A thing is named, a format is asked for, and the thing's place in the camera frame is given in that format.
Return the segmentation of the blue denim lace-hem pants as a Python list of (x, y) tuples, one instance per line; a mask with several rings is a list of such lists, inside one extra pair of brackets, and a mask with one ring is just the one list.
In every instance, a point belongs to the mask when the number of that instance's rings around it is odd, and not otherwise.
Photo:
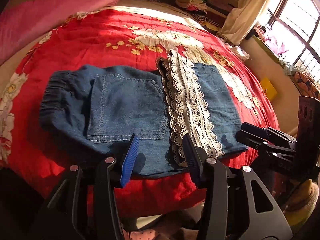
[(212, 158), (238, 155), (241, 120), (222, 69), (192, 63), (176, 51), (147, 72), (127, 66), (82, 66), (55, 72), (40, 104), (41, 126), (87, 153), (119, 154), (133, 134), (133, 171), (159, 178), (185, 168), (182, 138)]

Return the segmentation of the yellow box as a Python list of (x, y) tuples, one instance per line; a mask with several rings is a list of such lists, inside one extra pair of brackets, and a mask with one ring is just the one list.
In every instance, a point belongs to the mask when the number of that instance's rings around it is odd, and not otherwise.
[(270, 102), (273, 101), (275, 99), (275, 97), (277, 96), (278, 92), (274, 88), (274, 86), (272, 85), (271, 81), (267, 77), (264, 77), (260, 81), (260, 85), (264, 91), (264, 94), (267, 96), (268, 100)]

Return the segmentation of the cream curtain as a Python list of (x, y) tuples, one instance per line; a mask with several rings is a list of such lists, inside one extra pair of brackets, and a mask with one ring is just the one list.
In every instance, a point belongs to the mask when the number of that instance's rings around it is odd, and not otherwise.
[(267, 3), (268, 0), (238, 0), (237, 7), (228, 14), (217, 36), (239, 45), (253, 28)]

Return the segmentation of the stack of folded clothes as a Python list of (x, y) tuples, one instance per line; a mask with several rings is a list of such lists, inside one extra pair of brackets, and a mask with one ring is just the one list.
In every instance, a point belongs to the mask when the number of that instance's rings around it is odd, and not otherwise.
[(233, 9), (231, 4), (214, 5), (211, 0), (175, 0), (175, 3), (212, 34), (221, 30)]

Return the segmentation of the pink quilt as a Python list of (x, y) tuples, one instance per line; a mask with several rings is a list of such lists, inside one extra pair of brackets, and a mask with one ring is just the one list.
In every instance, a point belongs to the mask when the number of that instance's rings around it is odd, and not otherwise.
[(31, 0), (1, 13), (1, 63), (77, 12), (114, 6), (120, 0)]

